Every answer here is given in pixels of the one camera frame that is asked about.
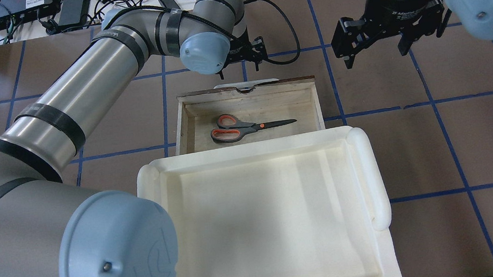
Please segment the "wooden drawer with white handle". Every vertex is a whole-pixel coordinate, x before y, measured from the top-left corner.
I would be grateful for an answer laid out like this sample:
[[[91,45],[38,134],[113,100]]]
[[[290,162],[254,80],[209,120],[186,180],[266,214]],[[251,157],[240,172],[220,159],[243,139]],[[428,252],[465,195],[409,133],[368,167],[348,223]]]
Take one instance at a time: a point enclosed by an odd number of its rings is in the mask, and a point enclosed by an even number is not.
[[[293,120],[291,124],[245,136],[241,143],[304,134],[325,129],[313,76],[266,79],[188,92],[177,98],[176,155],[220,149],[210,132],[217,118],[232,114],[244,122]]]

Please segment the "grey orange handled scissors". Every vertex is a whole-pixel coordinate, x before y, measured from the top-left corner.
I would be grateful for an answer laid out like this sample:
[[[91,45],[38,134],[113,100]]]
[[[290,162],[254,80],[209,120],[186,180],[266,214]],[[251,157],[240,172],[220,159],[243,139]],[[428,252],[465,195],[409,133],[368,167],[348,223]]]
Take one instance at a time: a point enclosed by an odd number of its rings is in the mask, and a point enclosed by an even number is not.
[[[248,134],[271,128],[279,128],[297,122],[297,119],[273,121],[265,123],[245,122],[232,114],[222,114],[217,118],[217,128],[210,132],[215,143],[235,143]]]

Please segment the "white plastic tray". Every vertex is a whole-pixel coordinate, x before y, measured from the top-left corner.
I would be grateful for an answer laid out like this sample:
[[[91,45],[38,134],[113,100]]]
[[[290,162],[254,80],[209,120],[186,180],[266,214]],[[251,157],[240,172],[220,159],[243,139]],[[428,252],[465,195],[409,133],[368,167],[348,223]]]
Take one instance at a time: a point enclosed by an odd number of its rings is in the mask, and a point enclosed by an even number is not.
[[[177,277],[402,277],[361,128],[157,159],[137,178],[172,218]]]

